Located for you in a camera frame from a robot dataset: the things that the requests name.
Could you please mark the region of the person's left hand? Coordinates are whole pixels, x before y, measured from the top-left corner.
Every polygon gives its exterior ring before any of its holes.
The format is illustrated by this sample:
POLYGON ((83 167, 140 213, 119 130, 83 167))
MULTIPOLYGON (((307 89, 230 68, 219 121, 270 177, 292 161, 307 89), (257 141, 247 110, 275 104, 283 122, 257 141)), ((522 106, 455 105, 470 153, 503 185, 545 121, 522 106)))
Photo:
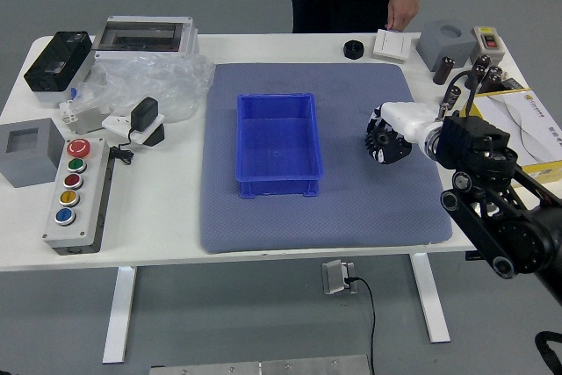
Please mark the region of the person's left hand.
POLYGON ((420 0, 389 0, 386 30, 404 31, 419 12, 420 6, 420 0))

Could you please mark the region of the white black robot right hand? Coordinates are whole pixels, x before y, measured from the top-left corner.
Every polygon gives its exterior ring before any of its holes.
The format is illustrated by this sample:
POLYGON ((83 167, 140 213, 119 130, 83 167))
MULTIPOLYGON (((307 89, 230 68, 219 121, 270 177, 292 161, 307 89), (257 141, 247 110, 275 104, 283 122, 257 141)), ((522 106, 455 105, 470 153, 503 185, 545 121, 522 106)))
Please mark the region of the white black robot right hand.
POLYGON ((386 102, 371 114, 364 138, 369 155, 378 163, 391 164, 408 156, 414 144, 431 160, 443 122, 425 104, 386 102))

